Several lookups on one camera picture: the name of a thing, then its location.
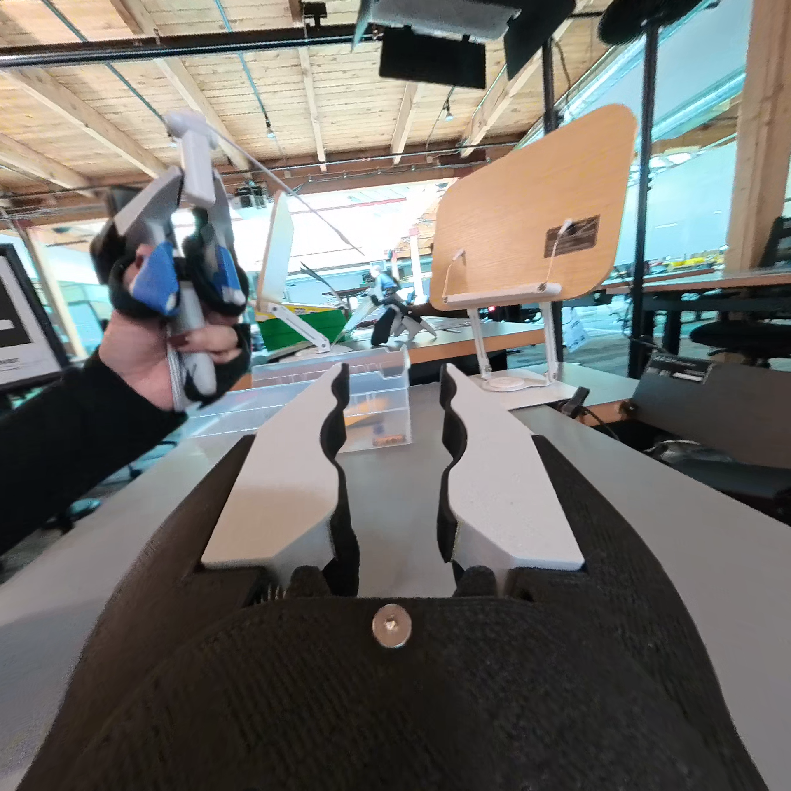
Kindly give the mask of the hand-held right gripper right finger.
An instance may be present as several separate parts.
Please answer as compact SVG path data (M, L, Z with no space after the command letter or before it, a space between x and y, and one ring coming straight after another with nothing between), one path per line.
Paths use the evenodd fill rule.
M580 571L585 559L536 445L537 436L455 365L440 374L437 539L455 572L483 566Z

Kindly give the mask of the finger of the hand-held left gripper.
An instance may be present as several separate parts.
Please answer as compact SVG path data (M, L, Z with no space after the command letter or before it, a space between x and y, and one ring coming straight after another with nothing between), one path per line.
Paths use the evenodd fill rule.
M155 248L164 241L176 245L172 218L182 183L183 171L169 168L120 209L113 222L125 249Z
M205 246L222 247L237 260L229 198L217 170L212 171L212 177L214 203L208 209L196 209L196 230Z

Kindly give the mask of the white cable with plug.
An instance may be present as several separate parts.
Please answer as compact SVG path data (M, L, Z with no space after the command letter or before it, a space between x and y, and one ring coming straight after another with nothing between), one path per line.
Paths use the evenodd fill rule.
M210 209L217 202L214 197L215 168L211 152L218 147L219 143L226 143L233 152L241 154L244 163L243 170L247 170L247 165L251 165L254 170L264 173L284 193L295 198L308 212L317 216L342 243L362 255L362 249L351 242L340 229L332 225L309 203L306 203L299 193L289 187L262 162L255 159L252 154L212 127L204 115L195 111L172 111L164 115L164 125L179 146L183 186L186 189L187 199L192 203Z

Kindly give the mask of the clear plastic storage bin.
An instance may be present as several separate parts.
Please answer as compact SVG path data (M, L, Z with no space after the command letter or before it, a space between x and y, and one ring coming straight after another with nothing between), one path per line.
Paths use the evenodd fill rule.
M253 433L339 362L348 364L350 373L342 452L377 449L372 440L392 434L412 441L410 360L406 351L383 348L294 356L258 366L252 369L250 388L229 391L209 407L193 410L183 439Z

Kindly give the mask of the person's left forearm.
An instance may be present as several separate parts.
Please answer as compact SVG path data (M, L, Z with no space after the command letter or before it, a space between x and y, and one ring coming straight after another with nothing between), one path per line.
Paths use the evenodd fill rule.
M138 394L97 353L2 416L2 554L185 421Z

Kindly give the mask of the person's left hand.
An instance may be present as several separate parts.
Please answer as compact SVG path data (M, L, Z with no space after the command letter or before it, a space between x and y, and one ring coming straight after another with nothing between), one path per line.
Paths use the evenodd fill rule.
M161 410L176 410L169 354L203 353L215 365L236 360L242 353L236 332L238 318L203 306L204 325L170 335L160 316L132 318L113 309L98 348L98 357L128 386Z

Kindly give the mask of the framed sign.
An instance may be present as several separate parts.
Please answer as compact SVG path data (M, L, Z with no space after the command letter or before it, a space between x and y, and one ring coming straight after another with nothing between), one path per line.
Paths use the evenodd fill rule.
M68 368L63 343L14 247L1 246L1 394L57 381Z

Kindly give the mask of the long wooden desk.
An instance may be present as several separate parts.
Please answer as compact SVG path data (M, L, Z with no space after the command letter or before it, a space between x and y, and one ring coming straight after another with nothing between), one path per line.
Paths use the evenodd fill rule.
M534 346L545 340L541 323L535 325L486 321L481 325L481 333L483 345L488 354ZM456 320L436 328L436 335L431 335L426 330L420 331L412 340L407 335L401 335L388 341L383 349L388 351L406 350L411 365L476 355L475 341L469 322ZM304 351L313 350L315 350L314 345L303 340L277 351L254 352L252 369L286 358L304 356Z

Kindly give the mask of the black and white robot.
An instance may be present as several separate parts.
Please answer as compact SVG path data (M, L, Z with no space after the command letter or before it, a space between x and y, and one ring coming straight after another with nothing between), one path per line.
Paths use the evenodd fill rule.
M421 331L427 331L436 339L437 332L426 322L400 295L400 282L378 263L370 264L372 287L369 291L371 302L376 308L382 308L382 316L375 323L371 334L371 346L383 347L390 338L396 338L403 331L407 332L409 341L413 341Z

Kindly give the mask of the dark flat box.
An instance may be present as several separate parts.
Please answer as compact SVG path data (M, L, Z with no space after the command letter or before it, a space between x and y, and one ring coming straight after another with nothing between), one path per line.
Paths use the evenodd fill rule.
M790 374L654 352L631 396L641 423L750 465L790 465Z

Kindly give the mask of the black overhead light panel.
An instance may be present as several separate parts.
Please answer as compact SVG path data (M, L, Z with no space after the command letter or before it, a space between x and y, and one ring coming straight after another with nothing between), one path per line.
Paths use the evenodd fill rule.
M486 42L501 40L514 78L575 11L575 1L362 1L353 35L382 29L381 77L487 87Z

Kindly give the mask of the wooden desk with black legs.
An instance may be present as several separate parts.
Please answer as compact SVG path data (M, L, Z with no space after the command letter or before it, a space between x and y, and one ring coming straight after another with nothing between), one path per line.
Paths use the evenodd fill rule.
M684 314L714 313L716 321L766 321L789 325L789 266L727 274L699 271L650 278L644 285L645 340L649 354L678 354Z

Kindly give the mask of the wooden panel on white stand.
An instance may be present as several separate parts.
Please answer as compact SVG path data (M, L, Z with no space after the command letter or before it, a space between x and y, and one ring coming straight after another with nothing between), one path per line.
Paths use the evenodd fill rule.
M480 374L508 410L569 399L559 380L552 306L586 295L615 262L638 124L610 104L454 183L438 204L430 304L465 310ZM480 309L537 304L547 372L492 372Z

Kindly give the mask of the black tripod pole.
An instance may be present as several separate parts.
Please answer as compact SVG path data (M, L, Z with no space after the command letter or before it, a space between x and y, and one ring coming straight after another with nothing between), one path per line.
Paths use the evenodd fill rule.
M543 133L548 135L559 125L555 96L554 37L550 36L541 48L541 70L543 85Z

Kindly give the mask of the black round disc on pole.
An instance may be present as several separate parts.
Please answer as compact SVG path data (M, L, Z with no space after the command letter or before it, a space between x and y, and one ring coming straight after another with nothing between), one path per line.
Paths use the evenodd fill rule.
M605 44L621 45L643 39L640 144L638 151L638 198L634 268L630 284L631 319L627 375L637 379L644 367L645 351L653 347L645 340L644 285L650 159L653 148L660 30L686 17L699 2L617 1L612 2L599 23L599 38Z

